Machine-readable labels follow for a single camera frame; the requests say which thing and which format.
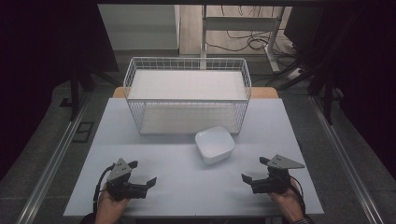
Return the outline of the white cabinet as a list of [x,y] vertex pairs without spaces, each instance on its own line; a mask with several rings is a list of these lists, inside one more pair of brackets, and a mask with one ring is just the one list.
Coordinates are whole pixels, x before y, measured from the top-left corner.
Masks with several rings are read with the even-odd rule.
[[98,5],[114,50],[178,50],[179,5]]

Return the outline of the aluminium rail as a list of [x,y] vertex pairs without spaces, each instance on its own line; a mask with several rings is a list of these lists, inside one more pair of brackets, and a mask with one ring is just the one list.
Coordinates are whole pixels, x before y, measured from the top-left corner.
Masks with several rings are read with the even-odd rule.
[[361,177],[359,176],[351,159],[347,155],[347,151],[342,144],[336,130],[324,116],[324,107],[316,97],[309,96],[309,100],[314,107],[315,113],[326,133],[335,154],[340,161],[340,164],[346,174],[348,182],[350,183],[361,208],[366,215],[370,224],[385,224],[384,219],[381,217],[379,210],[375,204],[373,197],[369,190],[366,188]]
[[69,148],[73,136],[78,129],[78,125],[85,114],[91,94],[84,93],[80,101],[80,110],[77,112],[73,121],[70,121],[60,143],[51,154],[49,161],[43,170],[41,176],[37,180],[35,187],[29,196],[25,206],[15,224],[33,224],[36,214],[43,203],[50,185],[59,170],[64,155]]

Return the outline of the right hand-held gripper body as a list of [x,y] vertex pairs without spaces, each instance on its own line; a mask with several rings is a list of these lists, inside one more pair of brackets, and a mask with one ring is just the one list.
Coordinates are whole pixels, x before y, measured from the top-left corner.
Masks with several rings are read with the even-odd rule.
[[304,165],[286,157],[276,154],[265,165],[268,177],[265,179],[253,180],[251,183],[254,193],[278,193],[283,194],[290,188],[289,169],[302,169]]

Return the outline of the white power strip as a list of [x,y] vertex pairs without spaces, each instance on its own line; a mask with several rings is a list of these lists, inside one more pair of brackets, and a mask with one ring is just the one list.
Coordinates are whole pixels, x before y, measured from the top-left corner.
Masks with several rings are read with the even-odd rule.
[[301,75],[303,72],[304,70],[302,68],[296,68],[287,76],[287,79],[293,80],[297,78],[299,75]]

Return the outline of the black metal stand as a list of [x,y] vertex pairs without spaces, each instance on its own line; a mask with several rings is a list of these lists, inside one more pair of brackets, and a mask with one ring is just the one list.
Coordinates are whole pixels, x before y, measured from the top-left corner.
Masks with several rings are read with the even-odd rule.
[[112,84],[114,87],[119,87],[121,85],[114,77],[91,64],[74,66],[70,72],[71,97],[63,98],[60,104],[60,107],[71,108],[71,121],[77,118],[78,112],[80,111],[79,87],[82,87],[84,91],[88,92],[94,90],[95,84],[92,79],[92,74]]
[[322,114],[328,124],[332,125],[333,73],[331,66],[332,60],[325,58],[317,65],[303,71],[299,76],[276,87],[276,89],[285,90],[312,77],[307,92],[309,95],[318,95],[321,90],[324,90]]

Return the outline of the white square bowl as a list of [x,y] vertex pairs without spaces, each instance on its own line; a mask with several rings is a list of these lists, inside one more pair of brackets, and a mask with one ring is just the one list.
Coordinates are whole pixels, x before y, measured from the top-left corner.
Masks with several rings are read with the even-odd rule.
[[195,135],[195,144],[206,164],[213,164],[229,158],[235,147],[233,137],[222,126],[198,132]]

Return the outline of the person's left hand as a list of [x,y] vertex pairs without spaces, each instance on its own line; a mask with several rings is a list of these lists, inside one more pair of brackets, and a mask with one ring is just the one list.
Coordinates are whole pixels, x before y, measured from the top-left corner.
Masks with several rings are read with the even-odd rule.
[[129,199],[116,201],[106,190],[102,190],[95,215],[94,224],[116,224],[128,205]]

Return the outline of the pale blue table sheet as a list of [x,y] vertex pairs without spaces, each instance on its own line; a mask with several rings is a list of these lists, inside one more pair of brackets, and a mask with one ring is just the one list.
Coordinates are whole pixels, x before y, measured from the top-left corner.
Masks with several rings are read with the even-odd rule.
[[259,159],[281,155],[297,162],[299,149],[283,102],[253,99],[230,158],[203,162],[191,135],[142,135],[122,99],[108,100],[91,149],[73,190],[65,215],[82,217],[92,211],[92,197],[101,173],[118,159],[137,161],[131,180],[156,184],[146,198],[133,200],[131,217],[265,217],[279,213],[265,194],[253,193],[242,177],[264,178]]

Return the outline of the wooden table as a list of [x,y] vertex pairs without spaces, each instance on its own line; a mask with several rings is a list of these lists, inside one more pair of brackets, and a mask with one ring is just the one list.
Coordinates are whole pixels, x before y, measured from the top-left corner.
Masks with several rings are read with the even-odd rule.
[[[113,92],[113,98],[123,98],[123,87],[117,87]],[[272,87],[252,87],[252,99],[278,99],[276,89]]]

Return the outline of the black floor bracket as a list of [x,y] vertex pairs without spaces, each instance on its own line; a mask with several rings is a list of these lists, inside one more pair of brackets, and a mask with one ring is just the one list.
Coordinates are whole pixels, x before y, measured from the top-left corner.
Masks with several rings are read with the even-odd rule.
[[78,125],[77,130],[72,138],[73,143],[87,143],[92,133],[94,122],[84,121]]

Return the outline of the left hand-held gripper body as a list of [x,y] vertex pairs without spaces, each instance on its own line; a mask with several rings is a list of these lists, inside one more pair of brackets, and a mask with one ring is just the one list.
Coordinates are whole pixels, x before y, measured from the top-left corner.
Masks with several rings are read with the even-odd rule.
[[129,182],[133,169],[128,166],[128,163],[124,159],[119,159],[106,180],[106,190],[116,201],[144,199],[147,196],[147,189],[144,185]]

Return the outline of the person's right hand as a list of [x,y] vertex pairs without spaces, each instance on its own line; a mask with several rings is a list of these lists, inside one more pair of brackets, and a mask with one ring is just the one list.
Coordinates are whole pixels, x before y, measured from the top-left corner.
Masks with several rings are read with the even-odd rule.
[[274,201],[289,224],[302,224],[304,213],[300,206],[300,201],[296,193],[292,189],[287,189],[283,194],[269,193],[272,201]]

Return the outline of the dark sleeve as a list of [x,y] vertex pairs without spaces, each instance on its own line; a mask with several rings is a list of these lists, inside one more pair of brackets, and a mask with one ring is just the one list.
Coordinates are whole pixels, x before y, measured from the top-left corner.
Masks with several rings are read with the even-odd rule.
[[96,219],[96,214],[89,213],[79,222],[79,224],[95,224],[95,219]]

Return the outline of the white metal desk frame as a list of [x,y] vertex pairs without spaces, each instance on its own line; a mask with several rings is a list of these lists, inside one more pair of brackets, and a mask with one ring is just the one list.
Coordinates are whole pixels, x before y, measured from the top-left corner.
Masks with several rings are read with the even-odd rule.
[[277,15],[272,18],[248,18],[248,17],[208,17],[207,5],[202,6],[202,43],[200,57],[206,57],[206,32],[207,31],[252,31],[270,32],[269,41],[264,47],[265,55],[274,73],[280,69],[274,54],[274,45],[280,24],[283,19],[285,7],[281,7]]

